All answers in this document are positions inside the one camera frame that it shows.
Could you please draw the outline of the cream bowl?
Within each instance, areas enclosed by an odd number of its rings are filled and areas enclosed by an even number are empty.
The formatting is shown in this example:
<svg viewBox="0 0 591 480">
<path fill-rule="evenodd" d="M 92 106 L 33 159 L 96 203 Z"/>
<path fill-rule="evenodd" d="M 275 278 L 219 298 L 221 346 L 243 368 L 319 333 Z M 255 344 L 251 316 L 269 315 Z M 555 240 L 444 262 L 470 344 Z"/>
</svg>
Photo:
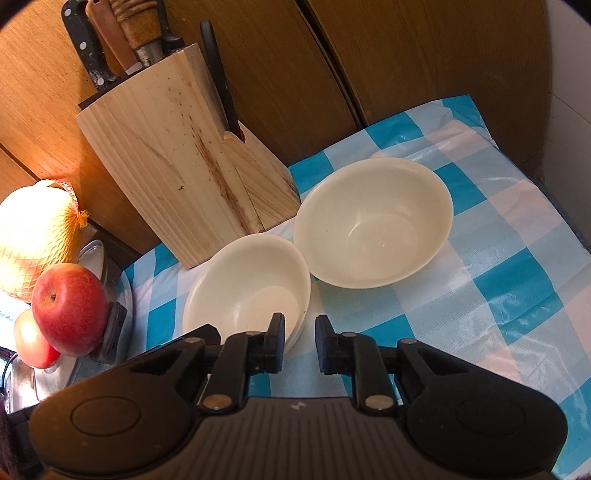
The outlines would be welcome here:
<svg viewBox="0 0 591 480">
<path fill-rule="evenodd" d="M 297 343 L 311 301 L 311 275 L 293 242 L 270 233 L 239 238 L 204 264 L 187 296 L 182 330 L 211 324 L 222 340 L 286 321 L 286 348 Z"/>
<path fill-rule="evenodd" d="M 335 171 L 308 193 L 295 216 L 294 245 L 318 280 L 377 288 L 430 263 L 453 218 L 451 193 L 430 168 L 370 158 Z"/>
</svg>

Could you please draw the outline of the red apple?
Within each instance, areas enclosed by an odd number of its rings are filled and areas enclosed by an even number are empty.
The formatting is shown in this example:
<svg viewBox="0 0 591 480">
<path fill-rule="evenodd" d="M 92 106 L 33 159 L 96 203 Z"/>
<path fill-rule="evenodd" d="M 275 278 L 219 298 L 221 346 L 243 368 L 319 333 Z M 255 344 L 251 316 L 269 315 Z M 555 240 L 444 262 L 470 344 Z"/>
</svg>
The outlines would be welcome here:
<svg viewBox="0 0 591 480">
<path fill-rule="evenodd" d="M 73 263 L 50 267 L 37 280 L 31 305 L 40 331 L 61 354 L 83 357 L 101 343 L 109 302 L 87 268 Z"/>
</svg>

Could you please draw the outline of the red tomato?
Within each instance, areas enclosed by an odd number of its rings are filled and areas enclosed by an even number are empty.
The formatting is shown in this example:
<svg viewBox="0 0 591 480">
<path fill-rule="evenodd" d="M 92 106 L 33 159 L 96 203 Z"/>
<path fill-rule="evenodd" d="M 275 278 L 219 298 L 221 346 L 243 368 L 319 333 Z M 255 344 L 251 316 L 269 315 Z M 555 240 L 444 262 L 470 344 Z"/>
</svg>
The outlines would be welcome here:
<svg viewBox="0 0 591 480">
<path fill-rule="evenodd" d="M 14 323 L 16 352 L 29 367 L 47 369 L 55 365 L 60 353 L 40 331 L 31 309 L 21 313 Z"/>
</svg>

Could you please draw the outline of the wooden knife block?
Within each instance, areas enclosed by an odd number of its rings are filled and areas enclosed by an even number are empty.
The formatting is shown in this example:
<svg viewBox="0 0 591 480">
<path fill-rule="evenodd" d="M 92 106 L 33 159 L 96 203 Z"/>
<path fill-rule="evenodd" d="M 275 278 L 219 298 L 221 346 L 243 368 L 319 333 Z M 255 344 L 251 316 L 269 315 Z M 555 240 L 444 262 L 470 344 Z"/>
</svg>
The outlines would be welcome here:
<svg viewBox="0 0 591 480">
<path fill-rule="evenodd" d="M 251 131 L 236 136 L 225 127 L 197 44 L 125 79 L 76 122 L 186 269 L 293 218 L 301 205 L 290 171 L 273 152 Z"/>
</svg>

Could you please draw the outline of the steel pot with lid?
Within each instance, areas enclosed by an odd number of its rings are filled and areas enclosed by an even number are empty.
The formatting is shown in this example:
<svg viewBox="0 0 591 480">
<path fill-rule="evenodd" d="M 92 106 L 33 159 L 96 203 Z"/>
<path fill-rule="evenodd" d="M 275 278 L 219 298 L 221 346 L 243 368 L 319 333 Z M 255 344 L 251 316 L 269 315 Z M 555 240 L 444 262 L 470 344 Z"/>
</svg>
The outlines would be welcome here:
<svg viewBox="0 0 591 480">
<path fill-rule="evenodd" d="M 134 327 L 126 275 L 99 240 L 77 263 L 41 274 L 31 307 L 15 322 L 16 356 L 1 386 L 10 413 L 32 407 L 74 383 L 125 360 Z"/>
</svg>

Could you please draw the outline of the yellow netted pomelo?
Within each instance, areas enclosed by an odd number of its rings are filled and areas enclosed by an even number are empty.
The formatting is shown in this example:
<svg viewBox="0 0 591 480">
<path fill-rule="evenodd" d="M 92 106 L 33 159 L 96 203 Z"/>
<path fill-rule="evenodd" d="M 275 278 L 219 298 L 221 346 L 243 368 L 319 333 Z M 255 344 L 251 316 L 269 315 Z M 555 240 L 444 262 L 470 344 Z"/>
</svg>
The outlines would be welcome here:
<svg viewBox="0 0 591 480">
<path fill-rule="evenodd" d="M 66 180 L 21 187 L 1 202 L 1 290 L 29 303 L 50 267 L 78 258 L 88 213 Z"/>
</svg>

